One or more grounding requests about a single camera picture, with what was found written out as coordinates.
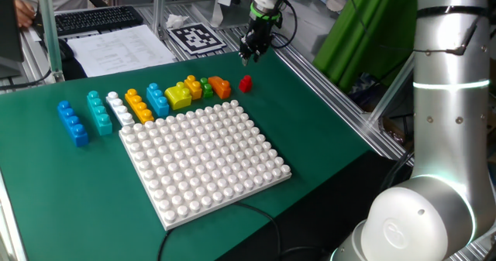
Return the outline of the person's hand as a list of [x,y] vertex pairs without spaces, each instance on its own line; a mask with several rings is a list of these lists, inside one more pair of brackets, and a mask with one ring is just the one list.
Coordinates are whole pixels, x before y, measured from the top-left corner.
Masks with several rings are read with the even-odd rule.
[[34,8],[23,0],[14,0],[17,25],[19,28],[28,28],[36,17]]

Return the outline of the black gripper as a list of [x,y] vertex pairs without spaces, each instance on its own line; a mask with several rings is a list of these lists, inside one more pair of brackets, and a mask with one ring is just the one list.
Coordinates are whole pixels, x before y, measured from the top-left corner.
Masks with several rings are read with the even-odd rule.
[[253,62],[257,63],[266,53],[272,40],[271,31],[276,22],[268,19],[251,19],[245,35],[240,39],[239,56],[243,66],[249,63],[249,54],[253,54]]

